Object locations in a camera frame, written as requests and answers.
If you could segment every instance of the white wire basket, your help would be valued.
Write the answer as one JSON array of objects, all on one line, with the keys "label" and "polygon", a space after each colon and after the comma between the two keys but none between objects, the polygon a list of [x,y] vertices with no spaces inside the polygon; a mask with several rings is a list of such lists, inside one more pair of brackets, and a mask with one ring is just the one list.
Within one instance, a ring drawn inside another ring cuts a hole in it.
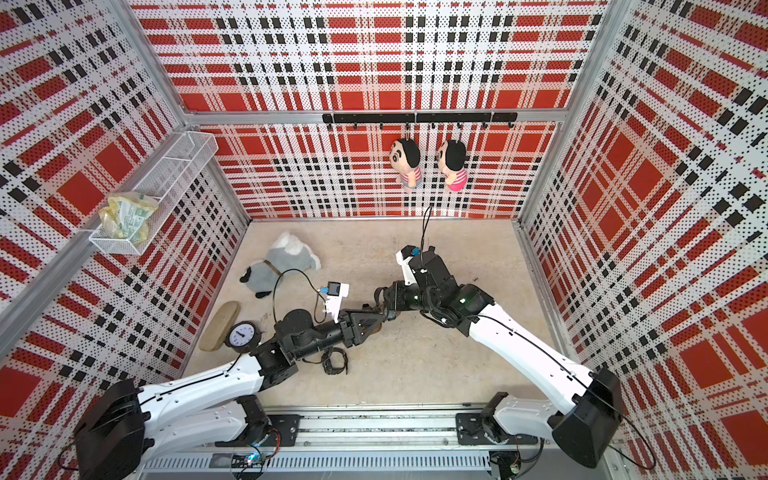
[{"label": "white wire basket", "polygon": [[173,135],[176,135],[177,139],[168,152],[133,189],[140,194],[153,197],[160,204],[160,207],[147,219],[149,228],[147,239],[134,244],[132,238],[110,238],[103,225],[99,225],[89,238],[102,253],[119,255],[144,253],[168,220],[170,212],[176,208],[181,196],[218,150],[216,138],[212,134],[186,131]]}]

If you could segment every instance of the gray stuffed animal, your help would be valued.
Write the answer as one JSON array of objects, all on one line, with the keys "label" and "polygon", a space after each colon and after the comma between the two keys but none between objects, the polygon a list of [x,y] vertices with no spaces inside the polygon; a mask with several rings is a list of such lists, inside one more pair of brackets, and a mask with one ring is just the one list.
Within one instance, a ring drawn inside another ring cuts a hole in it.
[{"label": "gray stuffed animal", "polygon": [[[255,292],[256,298],[263,298],[272,293],[280,272],[292,268],[320,270],[320,259],[297,236],[283,232],[266,252],[266,258],[249,266],[240,282]],[[283,276],[294,273],[298,272],[288,272]]]}]

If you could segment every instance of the plastic bag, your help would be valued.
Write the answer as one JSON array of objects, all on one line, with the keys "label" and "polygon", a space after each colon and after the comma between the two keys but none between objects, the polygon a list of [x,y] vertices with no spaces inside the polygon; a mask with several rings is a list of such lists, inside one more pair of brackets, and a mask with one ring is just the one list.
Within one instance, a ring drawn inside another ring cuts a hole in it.
[{"label": "plastic bag", "polygon": [[98,211],[101,228],[111,238],[128,239],[133,245],[149,237],[147,218],[160,204],[138,192],[120,192],[107,196],[109,204]]}]

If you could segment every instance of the black clock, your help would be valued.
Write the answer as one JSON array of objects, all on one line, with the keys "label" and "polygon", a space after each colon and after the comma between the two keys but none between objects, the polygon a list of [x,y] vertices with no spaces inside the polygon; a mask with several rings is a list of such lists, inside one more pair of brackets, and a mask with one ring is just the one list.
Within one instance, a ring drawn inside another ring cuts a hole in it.
[{"label": "black clock", "polygon": [[261,332],[251,322],[240,322],[230,328],[224,345],[238,353],[250,353],[261,341]]}]

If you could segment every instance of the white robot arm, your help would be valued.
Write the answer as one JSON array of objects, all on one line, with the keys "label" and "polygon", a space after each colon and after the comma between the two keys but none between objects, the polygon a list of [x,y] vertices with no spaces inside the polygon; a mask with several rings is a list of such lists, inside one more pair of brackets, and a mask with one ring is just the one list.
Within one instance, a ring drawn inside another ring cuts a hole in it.
[{"label": "white robot arm", "polygon": [[398,252],[405,280],[377,289],[375,307],[341,310],[349,286],[331,282],[328,293],[335,295],[329,295],[326,311],[334,322],[316,325],[306,310],[293,310],[276,322],[271,339],[234,362],[139,389],[131,380],[114,384],[75,428],[80,478],[123,478],[152,458],[204,443],[263,441],[272,426],[257,392],[297,372],[297,360],[339,343],[363,343],[404,310],[418,310],[486,345],[548,397],[532,402],[498,393],[481,414],[486,438],[499,444],[516,434],[554,439],[577,462],[597,466],[621,422],[616,376],[571,361],[515,322],[486,292],[459,286],[434,247],[415,252],[414,246]]}]

